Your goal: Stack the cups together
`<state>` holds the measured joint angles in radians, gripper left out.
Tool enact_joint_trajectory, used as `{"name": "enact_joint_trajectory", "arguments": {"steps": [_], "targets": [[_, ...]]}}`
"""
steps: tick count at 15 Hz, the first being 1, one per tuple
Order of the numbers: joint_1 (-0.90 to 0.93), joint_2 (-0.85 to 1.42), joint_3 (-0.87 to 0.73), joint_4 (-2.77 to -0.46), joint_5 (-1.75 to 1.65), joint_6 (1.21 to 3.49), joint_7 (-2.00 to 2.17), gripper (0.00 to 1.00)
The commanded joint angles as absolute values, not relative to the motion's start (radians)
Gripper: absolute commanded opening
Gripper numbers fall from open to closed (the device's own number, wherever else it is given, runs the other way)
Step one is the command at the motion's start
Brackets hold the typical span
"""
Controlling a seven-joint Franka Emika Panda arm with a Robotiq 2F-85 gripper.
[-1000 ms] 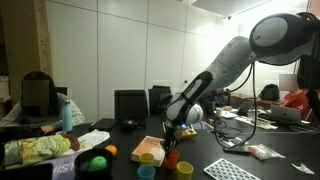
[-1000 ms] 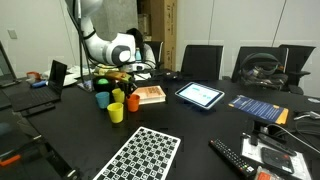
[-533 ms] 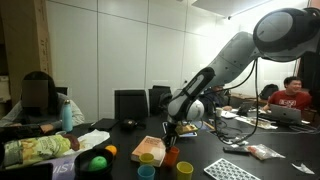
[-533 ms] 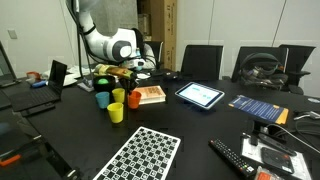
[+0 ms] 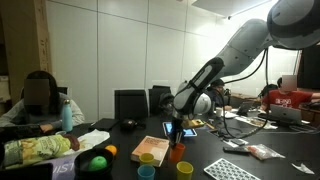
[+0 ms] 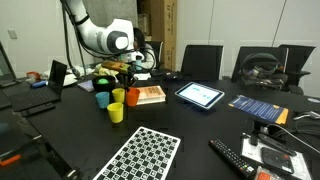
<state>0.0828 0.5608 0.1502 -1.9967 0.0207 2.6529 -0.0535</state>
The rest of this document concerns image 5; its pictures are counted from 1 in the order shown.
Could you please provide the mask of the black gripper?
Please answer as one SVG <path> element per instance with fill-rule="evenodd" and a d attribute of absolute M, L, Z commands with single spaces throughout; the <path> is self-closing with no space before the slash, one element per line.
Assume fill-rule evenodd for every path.
<path fill-rule="evenodd" d="M 172 119 L 172 130 L 170 134 L 170 138 L 172 142 L 179 142 L 183 135 L 183 120 L 181 118 L 174 117 Z"/>

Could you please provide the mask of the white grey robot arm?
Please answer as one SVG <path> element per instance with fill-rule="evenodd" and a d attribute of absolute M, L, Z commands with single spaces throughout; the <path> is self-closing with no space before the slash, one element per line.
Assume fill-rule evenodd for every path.
<path fill-rule="evenodd" d="M 211 82 L 241 73 L 270 46 L 300 50 L 319 41 L 320 0 L 279 0 L 265 20 L 245 22 L 214 58 L 179 86 L 173 101 L 170 142 L 182 139 L 183 121 L 209 111 L 211 100 L 204 90 Z"/>

